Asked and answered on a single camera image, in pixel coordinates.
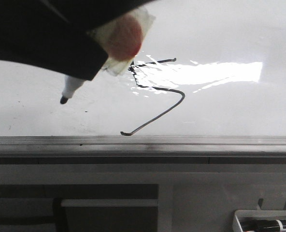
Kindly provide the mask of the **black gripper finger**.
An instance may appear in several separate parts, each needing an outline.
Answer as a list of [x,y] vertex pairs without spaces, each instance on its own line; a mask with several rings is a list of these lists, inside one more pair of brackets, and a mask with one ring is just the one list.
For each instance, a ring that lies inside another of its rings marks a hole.
[[56,71],[64,55],[87,40],[78,35],[53,0],[0,0],[0,60]]

